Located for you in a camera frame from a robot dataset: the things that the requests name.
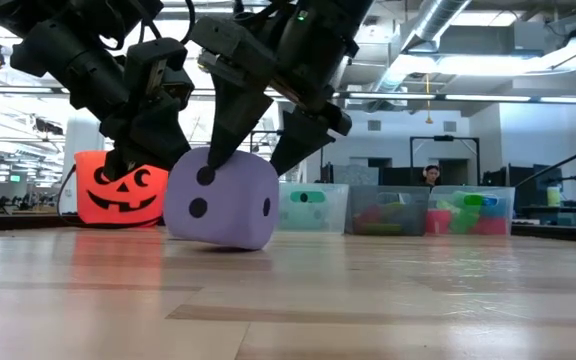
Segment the green toy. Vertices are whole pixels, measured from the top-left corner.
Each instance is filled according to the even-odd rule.
[[[437,208],[450,210],[452,213],[450,231],[453,234],[468,234],[479,222],[485,198],[483,194],[456,191],[452,194],[450,201],[437,201]]]
[[[361,228],[362,235],[392,236],[400,235],[402,231],[399,224],[364,224]]]

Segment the black stand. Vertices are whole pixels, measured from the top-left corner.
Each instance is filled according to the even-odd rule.
[[[415,154],[414,154],[414,143],[415,140],[432,140],[435,142],[453,142],[455,140],[471,140],[475,143],[475,157],[477,159],[477,184],[481,184],[481,156],[479,151],[479,138],[475,137],[459,137],[451,135],[439,135],[439,136],[411,136],[410,137],[410,183],[415,183]]]

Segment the ceiling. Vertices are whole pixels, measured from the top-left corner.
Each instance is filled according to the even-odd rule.
[[[335,84],[341,89],[348,90],[371,90],[374,84],[388,70],[390,64],[397,58],[393,53],[392,44],[394,35],[403,25],[414,21],[419,14],[421,0],[378,0],[370,11],[370,24],[363,26],[356,37],[361,50],[351,65],[342,66],[341,76]],[[157,26],[164,36],[180,38],[185,33],[188,22],[187,12],[184,11],[183,0],[164,1],[168,11],[162,12],[157,18]],[[224,8],[224,1],[195,1],[200,15],[211,15],[228,11]],[[262,6],[266,1],[245,1],[249,7]],[[495,27],[508,28],[519,21],[531,21],[542,24],[544,19],[566,19],[576,14],[576,0],[544,0],[544,1],[512,1],[512,0],[473,0],[470,5],[457,16],[452,22],[454,29],[470,29],[468,27]],[[548,31],[553,32],[551,23]],[[550,34],[552,41],[561,42],[556,35]],[[138,31],[129,34],[126,44],[137,42]],[[153,38],[147,32],[146,39]],[[4,46],[4,54],[12,52],[12,45],[21,40],[0,27],[0,44]],[[196,64],[196,57],[200,48],[190,43],[188,60],[185,69],[198,89],[211,89],[210,76],[200,71]],[[414,64],[419,65],[418,58],[412,58]],[[522,80],[524,77],[517,76],[467,76],[460,74],[446,74],[428,70],[405,74],[400,91],[408,92],[442,92],[453,94],[519,94],[526,93],[540,95],[576,95],[576,74],[561,73],[547,76],[531,76],[529,81]],[[4,65],[0,68],[0,86],[38,86],[53,87],[59,84],[49,75],[43,78],[35,78]],[[397,110],[416,112],[425,109],[425,102],[410,101]],[[433,109],[459,110],[464,116],[468,116],[482,105],[464,103],[438,103],[433,104]],[[58,167],[63,159],[63,136],[46,134],[36,129],[36,119],[41,119],[67,131],[66,124],[74,110],[68,104],[65,95],[14,95],[0,94],[0,138],[7,140],[26,139],[24,141],[0,141],[1,154],[15,155],[24,150],[23,156],[53,167]],[[192,101],[188,109],[180,114],[180,124],[186,136],[195,143],[209,141],[211,134],[214,105],[211,101]],[[266,113],[258,126],[259,130],[276,130],[279,125],[279,110],[273,107]],[[42,138],[49,137],[51,142],[40,142]],[[274,135],[256,135],[255,150],[264,156],[269,156],[277,139]],[[242,149],[248,149],[249,144],[244,144]],[[35,153],[48,154],[42,159]]]

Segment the black frame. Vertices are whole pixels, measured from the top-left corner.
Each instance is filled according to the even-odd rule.
[[[477,158],[477,186],[481,184],[481,155],[479,149],[479,138],[478,137],[461,137],[461,136],[451,136],[451,135],[439,135],[439,136],[411,136],[410,137],[410,183],[415,183],[415,154],[414,145],[415,140],[432,140],[435,142],[454,142],[455,140],[471,140],[475,143],[475,157]]]
[[[250,132],[250,134],[248,135],[248,141],[250,142],[250,153],[252,154],[252,149],[255,147],[253,145],[253,138],[255,136],[255,134],[277,134],[279,136],[281,136],[284,133],[283,130],[253,130]]]

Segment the pipe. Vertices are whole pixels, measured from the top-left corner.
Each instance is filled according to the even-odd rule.
[[[437,40],[472,0],[425,0],[413,33],[423,41]]]
[[[448,29],[450,23],[470,4],[472,0],[424,0],[419,7],[419,15],[414,20],[408,37],[399,46],[399,52],[424,43],[437,41]],[[389,93],[399,88],[408,74],[397,72],[397,58],[381,79],[375,83],[374,92]]]

